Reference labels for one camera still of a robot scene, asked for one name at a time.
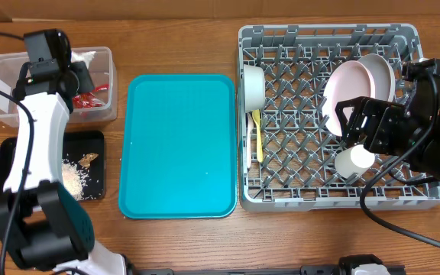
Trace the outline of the pile of white rice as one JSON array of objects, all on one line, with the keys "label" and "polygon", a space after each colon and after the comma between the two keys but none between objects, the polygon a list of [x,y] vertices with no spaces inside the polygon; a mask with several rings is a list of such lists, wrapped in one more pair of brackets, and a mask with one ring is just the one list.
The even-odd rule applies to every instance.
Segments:
[{"label": "pile of white rice", "polygon": [[85,193],[85,188],[88,186],[87,180],[90,179],[89,171],[86,168],[64,159],[62,160],[62,175],[64,187],[75,200],[83,201],[92,198]]}]

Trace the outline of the white paper napkin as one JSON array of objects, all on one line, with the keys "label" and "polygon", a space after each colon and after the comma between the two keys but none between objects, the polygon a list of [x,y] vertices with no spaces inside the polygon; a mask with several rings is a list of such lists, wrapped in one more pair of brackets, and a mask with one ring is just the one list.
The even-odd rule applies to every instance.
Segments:
[{"label": "white paper napkin", "polygon": [[73,51],[71,53],[71,62],[85,62],[88,66],[90,62],[93,60],[95,56],[95,51],[85,51],[85,52],[76,52]]}]

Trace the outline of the large white round plate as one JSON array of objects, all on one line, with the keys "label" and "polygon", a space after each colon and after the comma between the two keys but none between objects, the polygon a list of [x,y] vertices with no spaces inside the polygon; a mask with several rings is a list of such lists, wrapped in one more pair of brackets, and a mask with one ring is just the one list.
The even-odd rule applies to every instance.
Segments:
[{"label": "large white round plate", "polygon": [[359,61],[344,62],[329,77],[323,95],[326,99],[322,106],[322,115],[327,116],[327,129],[341,137],[341,125],[335,113],[338,102],[354,99],[360,96],[373,98],[375,83],[370,71]]}]

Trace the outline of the red snack wrapper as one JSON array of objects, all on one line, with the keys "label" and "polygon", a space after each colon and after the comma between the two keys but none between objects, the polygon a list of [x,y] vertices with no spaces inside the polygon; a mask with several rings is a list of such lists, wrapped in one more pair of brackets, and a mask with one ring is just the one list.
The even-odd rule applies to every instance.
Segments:
[{"label": "red snack wrapper", "polygon": [[99,99],[96,94],[98,92],[107,92],[109,84],[96,86],[91,92],[78,94],[73,97],[73,107],[74,108],[94,108],[102,107],[105,103]]}]

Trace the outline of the white ceramic mug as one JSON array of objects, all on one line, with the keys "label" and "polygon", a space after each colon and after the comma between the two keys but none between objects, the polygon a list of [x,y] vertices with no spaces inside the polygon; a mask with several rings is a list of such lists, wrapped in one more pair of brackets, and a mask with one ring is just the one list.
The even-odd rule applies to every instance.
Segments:
[{"label": "white ceramic mug", "polygon": [[375,159],[374,153],[359,144],[337,154],[335,169],[344,178],[350,177],[353,173],[360,176],[373,166]]}]

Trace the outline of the grey round plate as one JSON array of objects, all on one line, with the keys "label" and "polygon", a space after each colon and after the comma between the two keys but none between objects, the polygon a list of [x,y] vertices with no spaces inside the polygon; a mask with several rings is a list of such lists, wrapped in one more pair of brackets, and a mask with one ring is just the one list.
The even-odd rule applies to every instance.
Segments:
[{"label": "grey round plate", "polygon": [[374,98],[392,102],[395,96],[396,77],[391,65],[380,55],[370,53],[358,60],[371,73],[374,84]]}]

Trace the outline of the yellow plastic spoon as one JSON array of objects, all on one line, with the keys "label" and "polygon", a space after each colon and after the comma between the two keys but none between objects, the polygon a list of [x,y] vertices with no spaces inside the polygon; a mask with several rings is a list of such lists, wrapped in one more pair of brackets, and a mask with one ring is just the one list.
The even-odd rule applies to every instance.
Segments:
[{"label": "yellow plastic spoon", "polygon": [[251,112],[253,121],[254,121],[254,125],[255,125],[255,129],[256,129],[256,153],[257,153],[257,160],[259,163],[262,163],[264,160],[264,155],[263,155],[263,147],[262,147],[262,140],[261,140],[261,129],[260,129],[260,125],[261,125],[261,117],[260,117],[260,110],[253,110]]}]

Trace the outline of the grey plastic dishwasher rack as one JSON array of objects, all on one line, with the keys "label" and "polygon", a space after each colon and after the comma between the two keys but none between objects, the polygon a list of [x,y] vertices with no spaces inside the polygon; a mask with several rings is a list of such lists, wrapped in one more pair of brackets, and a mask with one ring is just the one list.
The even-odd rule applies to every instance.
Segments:
[{"label": "grey plastic dishwasher rack", "polygon": [[[238,112],[241,145],[241,205],[252,212],[355,209],[365,184],[393,163],[376,156],[362,175],[340,176],[335,157],[345,149],[326,127],[323,95],[330,75],[346,61],[370,53],[382,56],[400,74],[402,65],[422,58],[411,24],[246,25],[238,33]],[[243,66],[265,75],[261,111],[264,160],[251,132],[252,164],[247,168],[247,122]]]}]

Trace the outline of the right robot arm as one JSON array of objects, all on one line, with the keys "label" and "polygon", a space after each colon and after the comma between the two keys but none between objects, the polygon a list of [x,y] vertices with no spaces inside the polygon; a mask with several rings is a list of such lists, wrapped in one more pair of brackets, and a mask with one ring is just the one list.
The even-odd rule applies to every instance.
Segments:
[{"label": "right robot arm", "polygon": [[404,63],[402,77],[412,83],[403,104],[365,96],[336,104],[342,138],[361,141],[371,153],[402,157],[412,171],[440,182],[440,60]]}]

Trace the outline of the grey bowl of rice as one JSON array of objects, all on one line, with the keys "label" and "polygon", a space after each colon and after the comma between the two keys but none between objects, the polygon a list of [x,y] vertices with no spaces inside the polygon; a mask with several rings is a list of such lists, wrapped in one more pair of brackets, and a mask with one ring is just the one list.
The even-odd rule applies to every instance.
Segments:
[{"label": "grey bowl of rice", "polygon": [[260,110],[265,104],[265,75],[258,66],[243,66],[244,107],[246,112]]}]

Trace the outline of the brown food scrap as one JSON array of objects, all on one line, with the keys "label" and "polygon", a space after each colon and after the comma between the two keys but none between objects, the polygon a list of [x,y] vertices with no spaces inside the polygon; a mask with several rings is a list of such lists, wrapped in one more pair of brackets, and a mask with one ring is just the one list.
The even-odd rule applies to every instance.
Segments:
[{"label": "brown food scrap", "polygon": [[91,162],[93,162],[98,156],[99,155],[97,153],[86,154],[79,160],[79,165],[85,169],[89,169]]}]

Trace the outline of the teal plastic serving tray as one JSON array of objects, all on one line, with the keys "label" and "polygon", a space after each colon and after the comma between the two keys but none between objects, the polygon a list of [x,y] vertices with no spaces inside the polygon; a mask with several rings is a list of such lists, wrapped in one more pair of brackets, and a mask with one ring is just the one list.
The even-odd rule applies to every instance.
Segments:
[{"label": "teal plastic serving tray", "polygon": [[237,205],[235,86],[150,74],[128,87],[118,207],[127,218],[224,218]]}]

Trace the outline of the black waste bin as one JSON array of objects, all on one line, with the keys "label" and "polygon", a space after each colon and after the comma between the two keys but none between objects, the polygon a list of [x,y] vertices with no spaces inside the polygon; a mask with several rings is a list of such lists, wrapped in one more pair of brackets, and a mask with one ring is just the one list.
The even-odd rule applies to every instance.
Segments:
[{"label": "black waste bin", "polygon": [[85,188],[91,199],[105,196],[105,139],[101,131],[81,131],[65,133],[63,139],[63,160],[67,159],[79,165],[79,160],[86,154],[97,153],[99,156],[91,162],[90,179]]}]

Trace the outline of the pale pink plastic fork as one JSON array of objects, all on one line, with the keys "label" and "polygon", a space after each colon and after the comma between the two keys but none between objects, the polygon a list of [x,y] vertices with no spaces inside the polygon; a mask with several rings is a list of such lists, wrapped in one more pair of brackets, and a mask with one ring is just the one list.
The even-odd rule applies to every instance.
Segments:
[{"label": "pale pink plastic fork", "polygon": [[246,114],[246,122],[247,122],[246,159],[247,159],[247,168],[250,169],[252,164],[251,132],[254,129],[254,121],[250,113]]}]

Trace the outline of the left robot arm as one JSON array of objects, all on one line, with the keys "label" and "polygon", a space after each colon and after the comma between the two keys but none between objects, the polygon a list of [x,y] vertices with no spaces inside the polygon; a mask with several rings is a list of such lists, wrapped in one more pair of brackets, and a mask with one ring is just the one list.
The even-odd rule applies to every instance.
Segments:
[{"label": "left robot arm", "polygon": [[128,260],[95,239],[92,221],[63,185],[64,130],[73,97],[93,89],[84,62],[27,62],[8,100],[18,136],[0,193],[0,273],[10,257],[22,270],[130,274]]}]

